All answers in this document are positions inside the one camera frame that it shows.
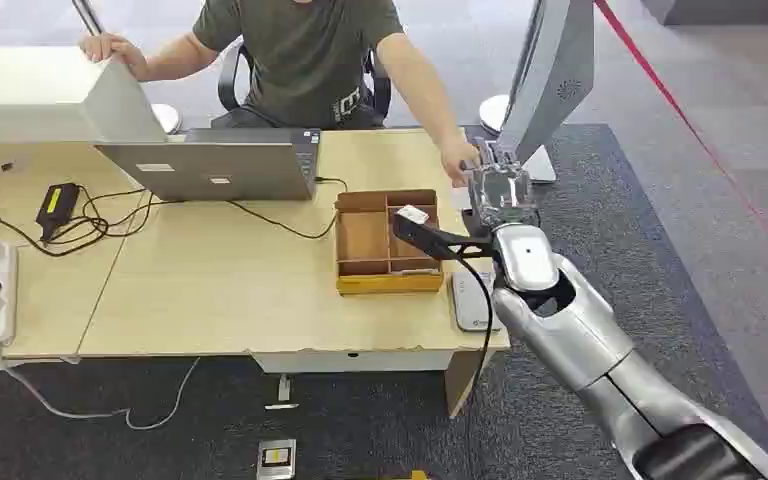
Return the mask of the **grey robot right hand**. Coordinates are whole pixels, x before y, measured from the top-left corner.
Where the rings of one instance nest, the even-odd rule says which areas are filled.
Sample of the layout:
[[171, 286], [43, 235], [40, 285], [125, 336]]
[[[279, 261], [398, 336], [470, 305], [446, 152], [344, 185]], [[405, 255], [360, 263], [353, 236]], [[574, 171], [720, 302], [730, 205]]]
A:
[[472, 216], [483, 230], [506, 224], [541, 226], [532, 181], [516, 154], [496, 140], [472, 140], [481, 165], [470, 171], [468, 192]]

